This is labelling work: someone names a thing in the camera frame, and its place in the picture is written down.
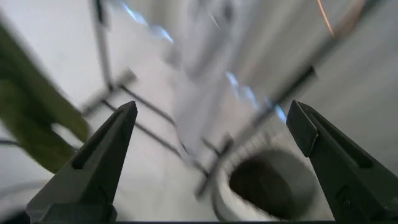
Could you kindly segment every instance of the orange wire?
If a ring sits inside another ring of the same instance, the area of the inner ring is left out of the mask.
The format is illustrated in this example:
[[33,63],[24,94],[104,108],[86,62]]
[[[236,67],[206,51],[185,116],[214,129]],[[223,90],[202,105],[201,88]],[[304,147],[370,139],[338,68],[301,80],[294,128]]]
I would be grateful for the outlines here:
[[321,10],[323,19],[325,20],[326,26],[327,26],[328,29],[329,29],[329,32],[330,32],[330,34],[331,34],[332,37],[335,37],[335,33],[333,32],[333,29],[331,28],[331,25],[330,25],[330,23],[329,23],[328,17],[326,16],[325,11],[323,10],[321,0],[317,0],[317,1],[318,1],[319,9]]

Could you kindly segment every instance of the green cloth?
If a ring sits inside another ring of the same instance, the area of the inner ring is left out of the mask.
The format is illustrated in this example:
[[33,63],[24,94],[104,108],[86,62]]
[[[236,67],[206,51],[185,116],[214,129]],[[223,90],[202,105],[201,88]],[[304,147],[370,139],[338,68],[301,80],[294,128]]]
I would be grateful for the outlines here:
[[40,165],[56,173],[74,155],[52,131],[61,124],[85,142],[89,127],[0,24],[0,119],[21,147]]

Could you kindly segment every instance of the green garment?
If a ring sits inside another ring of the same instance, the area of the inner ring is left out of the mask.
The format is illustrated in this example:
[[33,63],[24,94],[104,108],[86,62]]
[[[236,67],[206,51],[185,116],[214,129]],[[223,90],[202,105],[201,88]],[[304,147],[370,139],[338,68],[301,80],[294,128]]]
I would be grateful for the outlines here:
[[51,124],[88,138],[88,125],[64,99],[0,24],[0,119],[21,147],[40,165],[56,173],[74,151]]

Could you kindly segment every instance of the green fabric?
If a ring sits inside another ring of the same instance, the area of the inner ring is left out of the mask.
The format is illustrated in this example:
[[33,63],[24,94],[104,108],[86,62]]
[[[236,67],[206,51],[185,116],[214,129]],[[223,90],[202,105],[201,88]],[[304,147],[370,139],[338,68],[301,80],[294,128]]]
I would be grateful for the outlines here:
[[52,131],[58,123],[78,139],[88,125],[0,25],[0,119],[21,147],[40,165],[56,173],[74,151]]

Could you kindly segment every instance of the laundry basket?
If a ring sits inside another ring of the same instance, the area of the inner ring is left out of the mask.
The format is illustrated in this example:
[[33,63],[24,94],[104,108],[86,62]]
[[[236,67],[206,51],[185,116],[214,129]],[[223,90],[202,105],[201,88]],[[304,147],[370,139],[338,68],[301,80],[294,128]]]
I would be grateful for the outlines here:
[[213,192],[221,221],[333,219],[310,162],[277,138],[253,136],[222,162]]

